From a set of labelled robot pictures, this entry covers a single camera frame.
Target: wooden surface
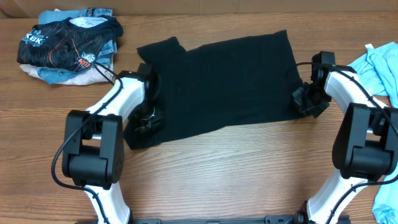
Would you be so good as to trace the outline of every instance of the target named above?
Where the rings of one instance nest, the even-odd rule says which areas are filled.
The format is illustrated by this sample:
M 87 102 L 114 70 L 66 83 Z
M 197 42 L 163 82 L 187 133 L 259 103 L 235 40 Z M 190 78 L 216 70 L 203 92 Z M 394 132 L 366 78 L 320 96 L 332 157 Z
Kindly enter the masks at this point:
M 338 64 L 398 38 L 395 12 L 238 14 L 119 17 L 116 71 L 136 70 L 136 48 L 176 36 L 186 49 L 287 29 L 297 62 L 320 50 Z M 111 88 L 48 85 L 16 63 L 20 39 L 36 19 L 0 20 L 0 223 L 73 223 L 95 213 L 83 192 L 63 189 L 50 175 L 65 117 L 84 110 Z M 300 75 L 309 81 L 308 67 Z M 332 170 L 331 148 L 343 114 L 335 102 L 317 119 L 234 126 L 130 151 L 121 187 L 135 218 L 234 218 L 294 213 Z M 57 174 L 65 182 L 58 163 Z M 354 223 L 374 223 L 377 188 L 346 208 Z

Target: cable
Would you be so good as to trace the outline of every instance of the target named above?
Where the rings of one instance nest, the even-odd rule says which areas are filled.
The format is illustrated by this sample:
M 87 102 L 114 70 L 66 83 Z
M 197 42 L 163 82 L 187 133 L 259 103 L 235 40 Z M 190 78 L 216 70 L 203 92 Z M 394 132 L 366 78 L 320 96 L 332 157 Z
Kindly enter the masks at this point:
M 392 128 L 392 130 L 395 132 L 395 134 L 398 136 L 398 129 L 397 126 L 395 125 L 395 123 L 390 119 L 390 117 L 388 116 L 388 114 L 381 108 L 381 106 L 376 103 L 373 99 L 373 96 L 371 96 L 366 89 L 358 82 L 356 81 L 353 77 L 347 75 L 345 72 L 342 72 L 341 70 L 338 70 L 336 68 L 336 65 L 323 65 L 320 63 L 315 63 L 315 62 L 302 62 L 302 63 L 298 63 L 295 66 L 298 67 L 300 65 L 317 65 L 321 68 L 327 68 L 329 69 L 329 71 L 332 72 L 337 72 L 340 75 L 348 78 L 350 81 L 352 81 L 353 83 L 355 83 L 356 86 L 358 86 L 358 88 L 365 94 L 365 96 L 368 98 L 368 100 L 377 108 L 377 110 L 379 110 L 381 112 L 381 114 L 383 115 L 383 117 L 386 119 L 386 121 L 389 123 L 390 127 Z M 386 185 L 386 184 L 391 184 L 395 181 L 398 180 L 398 175 L 396 175 L 393 179 L 391 180 L 387 180 L 387 181 L 380 181 L 380 182 L 375 182 L 375 181 L 370 181 L 370 182 L 366 182 L 366 183 L 362 183 L 362 184 L 356 184 L 354 186 L 352 186 L 347 192 L 344 193 L 343 196 L 341 196 L 341 198 L 339 199 L 339 201 L 337 201 L 336 205 L 333 207 L 333 210 L 330 213 L 330 216 L 328 217 L 328 220 L 326 221 L 326 224 L 330 224 L 331 219 L 333 218 L 333 216 L 335 215 L 335 212 L 337 210 L 337 208 L 340 206 L 340 204 L 344 201 L 344 199 L 351 193 L 351 192 L 355 192 L 357 188 L 359 187 L 365 187 L 365 186 L 374 186 L 374 185 Z
M 87 188 L 87 187 L 78 187 L 78 186 L 74 186 L 74 185 L 65 184 L 65 183 L 61 182 L 61 181 L 58 179 L 58 177 L 57 177 L 57 175 L 56 175 L 56 173 L 55 173 L 55 166 L 57 165 L 57 160 L 58 160 L 58 158 L 59 158 L 61 152 L 62 152 L 63 149 L 65 148 L 65 146 L 72 140 L 72 138 L 74 137 L 74 135 L 75 135 L 77 132 L 79 132 L 79 130 L 80 130 L 82 127 L 84 127 L 84 125 L 86 125 L 89 121 L 91 121 L 91 120 L 94 118 L 94 116 L 95 116 L 96 114 L 98 114 L 98 113 L 101 112 L 103 109 L 105 109 L 106 106 L 108 106 L 108 105 L 115 99 L 115 97 L 117 97 L 117 95 L 121 92 L 121 90 L 123 89 L 123 82 L 122 82 L 122 80 L 121 80 L 112 70 L 106 68 L 105 66 L 103 66 L 102 64 L 100 64 L 100 63 L 98 63 L 98 62 L 95 62 L 95 64 L 97 64 L 97 65 L 103 67 L 105 70 L 107 70 L 108 72 L 112 73 L 112 75 L 113 75 L 114 77 L 116 77 L 116 79 L 117 79 L 117 80 L 119 81 L 119 83 L 120 83 L 119 89 L 116 91 L 116 93 L 115 93 L 113 96 L 111 96 L 105 103 L 103 103 L 102 106 L 101 106 L 100 108 L 98 108 L 98 110 L 96 110 L 94 113 L 90 114 L 90 116 L 89 116 L 88 118 L 86 118 L 86 119 L 84 120 L 84 122 L 82 122 L 82 123 L 79 125 L 79 127 L 77 127 L 76 130 L 74 130 L 74 132 L 72 132 L 71 135 L 69 135 L 69 137 L 62 143 L 62 145 L 61 145 L 60 148 L 58 149 L 57 153 L 55 153 L 54 159 L 53 159 L 53 161 L 52 161 L 52 165 L 51 165 L 51 176 L 52 176 L 53 180 L 55 181 L 55 183 L 57 183 L 57 184 L 58 184 L 59 186 L 61 186 L 61 187 L 65 187 L 65 188 L 73 189 L 73 190 L 84 190 L 84 191 L 89 192 L 90 194 L 92 194 L 92 195 L 93 195 L 93 198 L 95 198 L 95 200 L 96 200 L 96 202 L 97 202 L 97 204 L 98 204 L 99 210 L 100 210 L 100 212 L 101 212 L 101 216 L 102 216 L 103 219 L 104 219 L 104 223 L 110 224 L 108 218 L 107 218 L 106 215 L 105 215 L 104 208 L 103 208 L 103 205 L 102 205 L 102 203 L 101 203 L 101 200 L 100 200 L 100 198 L 98 197 L 98 194 L 95 193 L 94 190 L 89 189 L 89 188 Z
M 98 67 L 94 64 L 95 69 L 97 69 L 98 73 L 101 74 L 110 84 L 114 85 L 114 83 L 112 82 L 112 80 L 110 80 L 106 75 L 104 75 L 99 69 Z

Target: pile of clothes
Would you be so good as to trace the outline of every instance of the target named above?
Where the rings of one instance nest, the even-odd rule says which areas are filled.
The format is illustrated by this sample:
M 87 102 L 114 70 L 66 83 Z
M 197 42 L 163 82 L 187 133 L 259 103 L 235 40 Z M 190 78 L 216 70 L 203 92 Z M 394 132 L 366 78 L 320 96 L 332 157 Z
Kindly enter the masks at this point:
M 19 44 L 21 69 L 48 84 L 106 82 L 112 74 L 94 63 L 113 70 L 115 39 L 123 28 L 112 15 L 112 9 L 95 8 L 41 13 Z

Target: black t-shirt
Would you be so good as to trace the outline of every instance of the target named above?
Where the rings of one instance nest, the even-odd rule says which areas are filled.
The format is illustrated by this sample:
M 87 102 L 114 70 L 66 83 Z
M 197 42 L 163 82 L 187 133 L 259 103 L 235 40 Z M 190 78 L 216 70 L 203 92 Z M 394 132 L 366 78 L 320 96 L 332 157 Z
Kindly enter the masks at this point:
M 286 31 L 203 45 L 185 51 L 175 37 L 138 48 L 161 77 L 162 129 L 139 134 L 128 123 L 131 149 L 207 133 L 225 126 L 300 118 L 290 103 L 302 86 Z
M 71 18 L 33 26 L 19 43 L 17 62 L 74 72 L 90 67 L 105 43 L 123 35 L 116 18 L 103 17 L 107 21 L 90 28 L 72 24 Z

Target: black cable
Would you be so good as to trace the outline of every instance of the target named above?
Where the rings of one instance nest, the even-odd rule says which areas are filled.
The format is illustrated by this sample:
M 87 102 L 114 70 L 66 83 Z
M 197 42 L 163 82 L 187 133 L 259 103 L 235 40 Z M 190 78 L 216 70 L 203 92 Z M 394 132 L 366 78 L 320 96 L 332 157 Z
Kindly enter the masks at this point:
M 90 114 L 90 116 L 89 116 L 88 118 L 86 118 L 86 119 L 84 120 L 84 122 L 82 122 L 82 123 L 80 124 L 80 126 L 77 127 L 76 130 L 74 130 L 74 132 L 72 132 L 71 135 L 69 135 L 69 137 L 63 142 L 63 144 L 62 144 L 62 145 L 60 146 L 60 148 L 58 149 L 58 151 L 57 151 L 57 153 L 55 154 L 54 159 L 53 159 L 53 161 L 52 161 L 52 165 L 51 165 L 51 176 L 52 176 L 53 180 L 55 181 L 55 183 L 57 183 L 57 184 L 58 184 L 59 186 L 61 186 L 61 187 L 65 187 L 65 188 L 73 189 L 73 190 L 84 190 L 84 191 L 89 192 L 90 194 L 92 194 L 92 195 L 93 195 L 93 198 L 95 198 L 95 200 L 96 200 L 96 202 L 97 202 L 97 204 L 98 204 L 99 210 L 100 210 L 100 212 L 101 212 L 101 216 L 102 216 L 103 219 L 104 219 L 104 223 L 110 224 L 108 218 L 107 218 L 106 215 L 105 215 L 105 211 L 104 211 L 103 205 L 102 205 L 102 203 L 101 203 L 101 200 L 100 200 L 100 198 L 98 197 L 98 194 L 95 193 L 94 190 L 89 189 L 89 188 L 87 188 L 87 187 L 78 187 L 78 186 L 74 186 L 74 185 L 65 184 L 65 183 L 61 182 L 61 181 L 58 179 L 58 177 L 57 177 L 57 175 L 56 175 L 56 173 L 55 173 L 55 166 L 57 165 L 57 160 L 58 160 L 58 158 L 59 158 L 61 152 L 62 152 L 63 149 L 65 148 L 65 146 L 72 140 L 72 138 L 74 137 L 74 135 L 75 135 L 77 132 L 79 132 L 79 130 L 80 130 L 82 127 L 84 127 L 84 125 L 86 125 L 89 121 L 91 121 L 91 120 L 95 117 L 96 114 L 98 114 L 99 112 L 101 112 L 101 110 L 105 109 L 106 106 L 108 106 L 108 105 L 115 99 L 115 97 L 117 97 L 117 95 L 121 92 L 121 90 L 123 89 L 123 82 L 122 82 L 122 80 L 121 80 L 112 70 L 106 68 L 105 66 L 103 66 L 102 64 L 100 64 L 100 63 L 98 63 L 98 62 L 95 62 L 95 64 L 97 64 L 97 65 L 103 67 L 105 70 L 107 70 L 108 72 L 112 73 L 112 75 L 115 76 L 116 79 L 119 81 L 120 86 L 119 86 L 118 90 L 116 91 L 116 93 L 115 93 L 113 96 L 111 96 L 105 103 L 103 103 L 102 106 L 101 106 L 100 108 L 98 108 L 98 110 L 96 110 L 94 113 Z
M 101 74 L 110 84 L 114 85 L 114 83 L 112 82 L 112 80 L 110 80 L 106 75 L 104 75 L 99 69 L 98 67 L 94 64 L 95 69 L 97 69 L 98 73 Z
M 338 70 L 336 68 L 336 65 L 323 65 L 320 63 L 315 63 L 315 62 L 302 62 L 302 63 L 298 63 L 296 64 L 297 66 L 300 65 L 317 65 L 321 68 L 326 68 L 329 69 L 329 71 L 331 72 L 337 72 L 340 75 L 348 78 L 350 81 L 352 81 L 353 83 L 355 83 L 356 86 L 358 86 L 358 88 L 365 94 L 365 96 L 368 98 L 368 100 L 377 108 L 377 110 L 379 110 L 381 112 L 381 114 L 383 115 L 383 117 L 386 119 L 386 121 L 389 123 L 390 127 L 392 128 L 392 130 L 395 132 L 395 134 L 398 136 L 398 129 L 397 126 L 395 125 L 395 123 L 390 119 L 390 117 L 388 116 L 388 114 L 381 108 L 381 106 L 376 103 L 373 99 L 373 96 L 371 96 L 366 89 L 358 82 L 356 81 L 353 77 L 347 75 L 345 72 L 342 72 L 341 70 Z M 326 224 L 330 224 L 331 219 L 333 218 L 333 216 L 335 215 L 335 212 L 337 210 L 337 208 L 340 206 L 340 204 L 344 201 L 344 199 L 351 193 L 351 192 L 355 192 L 357 188 L 359 187 L 365 187 L 365 186 L 374 186 L 374 185 L 386 185 L 386 184 L 391 184 L 394 183 L 395 181 L 398 180 L 398 175 L 396 175 L 393 179 L 391 180 L 387 180 L 387 181 L 369 181 L 366 183 L 362 183 L 362 184 L 356 184 L 354 186 L 352 186 L 346 193 L 344 193 L 343 196 L 341 196 L 341 198 L 339 199 L 339 201 L 337 201 L 336 205 L 333 207 L 333 210 L 330 213 L 330 216 L 328 217 L 328 220 L 326 221 Z

